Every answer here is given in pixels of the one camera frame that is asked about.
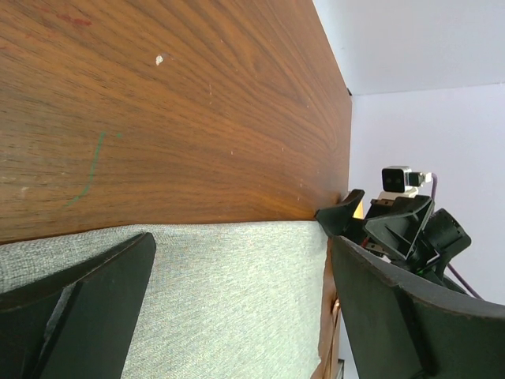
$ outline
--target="wood grain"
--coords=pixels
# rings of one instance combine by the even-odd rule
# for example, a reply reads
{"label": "wood grain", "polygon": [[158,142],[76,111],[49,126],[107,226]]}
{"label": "wood grain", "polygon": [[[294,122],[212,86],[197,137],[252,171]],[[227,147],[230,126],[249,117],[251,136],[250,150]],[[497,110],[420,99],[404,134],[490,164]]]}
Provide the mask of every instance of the wood grain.
{"label": "wood grain", "polygon": [[347,190],[311,0],[4,1],[0,25],[0,242],[310,220]]}

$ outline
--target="wall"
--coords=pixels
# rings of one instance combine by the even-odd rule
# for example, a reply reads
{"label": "wall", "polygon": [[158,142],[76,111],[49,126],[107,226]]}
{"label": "wall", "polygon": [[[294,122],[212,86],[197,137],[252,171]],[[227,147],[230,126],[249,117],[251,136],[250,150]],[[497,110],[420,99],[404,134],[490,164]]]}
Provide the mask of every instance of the wall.
{"label": "wall", "polygon": [[355,95],[505,81],[502,0],[313,0]]}
{"label": "wall", "polygon": [[[355,96],[350,188],[366,191],[365,211],[390,165],[439,175],[436,207],[473,240],[454,266],[485,299],[505,304],[505,85]],[[344,332],[341,356],[346,378],[357,377]]]}

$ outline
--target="purple cable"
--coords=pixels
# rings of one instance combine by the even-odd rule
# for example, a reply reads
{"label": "purple cable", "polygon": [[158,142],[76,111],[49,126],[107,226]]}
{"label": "purple cable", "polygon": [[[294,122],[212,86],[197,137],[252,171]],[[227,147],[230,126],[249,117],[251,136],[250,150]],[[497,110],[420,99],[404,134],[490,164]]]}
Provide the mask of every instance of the purple cable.
{"label": "purple cable", "polygon": [[[436,187],[439,185],[439,177],[436,176],[436,174],[432,173],[432,199],[435,200],[435,195],[436,195]],[[463,279],[463,277],[459,274],[459,272],[456,271],[454,267],[452,267],[451,264],[448,264],[447,267],[451,270],[453,275],[459,280],[459,283],[463,285],[466,290],[474,296],[474,298],[479,298],[482,300],[482,297],[466,282],[466,280]]]}

